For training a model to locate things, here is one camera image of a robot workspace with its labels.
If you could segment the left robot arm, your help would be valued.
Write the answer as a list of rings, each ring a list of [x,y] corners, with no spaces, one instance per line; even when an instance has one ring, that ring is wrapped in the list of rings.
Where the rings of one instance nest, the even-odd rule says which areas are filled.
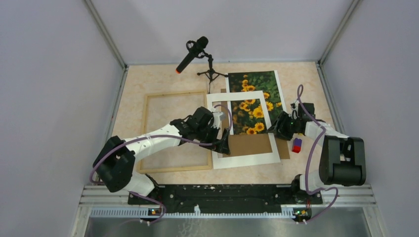
[[[109,138],[92,165],[97,184],[114,193],[136,193],[146,204],[158,199],[157,183],[136,171],[142,159],[164,149],[195,144],[219,154],[230,154],[228,136],[233,125],[232,113],[199,107],[192,115],[172,120],[162,128],[134,138]]]

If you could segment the sunflower photo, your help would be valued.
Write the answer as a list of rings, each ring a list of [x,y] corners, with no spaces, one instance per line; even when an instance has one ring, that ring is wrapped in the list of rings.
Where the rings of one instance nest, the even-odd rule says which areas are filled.
[[[246,96],[229,101],[232,113],[232,134],[263,134],[284,111],[283,93],[277,71],[229,73],[226,89],[229,93],[261,92],[261,96]]]

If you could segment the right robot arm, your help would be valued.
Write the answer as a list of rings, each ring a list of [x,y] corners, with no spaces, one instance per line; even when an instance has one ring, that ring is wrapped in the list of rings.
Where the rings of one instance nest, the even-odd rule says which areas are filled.
[[[365,144],[363,139],[337,132],[330,124],[315,116],[312,103],[292,104],[293,111],[282,111],[267,130],[276,138],[290,141],[295,134],[313,139],[320,146],[319,168],[306,170],[295,176],[290,189],[290,198],[295,203],[304,203],[310,193],[326,190],[337,185],[362,186],[366,181]]]

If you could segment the white mat board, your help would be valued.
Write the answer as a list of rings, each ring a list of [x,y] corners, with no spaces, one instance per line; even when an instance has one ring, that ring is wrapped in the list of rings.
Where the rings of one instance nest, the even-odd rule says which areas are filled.
[[[206,101],[207,108],[212,109],[214,111],[215,108],[212,105],[214,102],[244,101],[247,99],[256,99],[259,100],[261,104],[265,104],[265,99],[262,91],[212,93],[207,94]],[[268,138],[272,150],[272,152],[270,153],[222,158],[219,153],[212,151],[211,161],[213,164],[213,169],[279,163],[281,159],[276,145],[275,137],[272,133],[269,133]]]

